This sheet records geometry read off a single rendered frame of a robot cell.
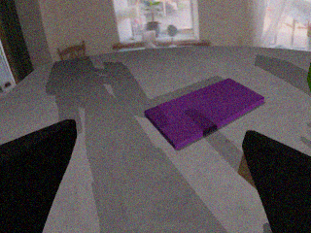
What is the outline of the purple flat rectangular block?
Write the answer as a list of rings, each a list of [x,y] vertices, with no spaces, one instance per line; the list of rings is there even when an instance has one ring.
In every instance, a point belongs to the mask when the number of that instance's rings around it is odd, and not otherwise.
[[[147,110],[145,117],[176,150],[243,116],[263,101],[261,94],[225,79]]]

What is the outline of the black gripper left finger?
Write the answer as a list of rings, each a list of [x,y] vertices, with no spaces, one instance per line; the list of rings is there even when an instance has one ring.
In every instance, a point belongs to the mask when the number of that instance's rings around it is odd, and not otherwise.
[[[77,136],[65,119],[0,144],[0,233],[43,233]]]

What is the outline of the brown rectangular block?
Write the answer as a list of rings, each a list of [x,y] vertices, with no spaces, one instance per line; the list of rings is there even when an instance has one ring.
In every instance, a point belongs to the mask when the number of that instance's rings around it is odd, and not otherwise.
[[[240,174],[241,178],[244,178],[246,182],[251,183],[252,186],[257,189],[256,183],[253,182],[252,174],[250,174],[248,163],[246,163],[245,155],[242,155],[240,167],[238,167],[237,174]]]

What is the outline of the green block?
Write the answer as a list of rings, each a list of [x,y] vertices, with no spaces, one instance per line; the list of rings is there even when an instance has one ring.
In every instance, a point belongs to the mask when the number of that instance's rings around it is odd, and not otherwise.
[[[307,79],[308,81],[308,86],[310,86],[310,92],[311,92],[311,63],[310,63],[310,69],[308,69],[308,75],[307,75]]]

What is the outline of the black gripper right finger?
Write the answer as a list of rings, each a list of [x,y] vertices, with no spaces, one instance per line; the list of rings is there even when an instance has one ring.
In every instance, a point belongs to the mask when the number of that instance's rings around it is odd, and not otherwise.
[[[311,156],[253,129],[242,150],[272,233],[311,233]]]

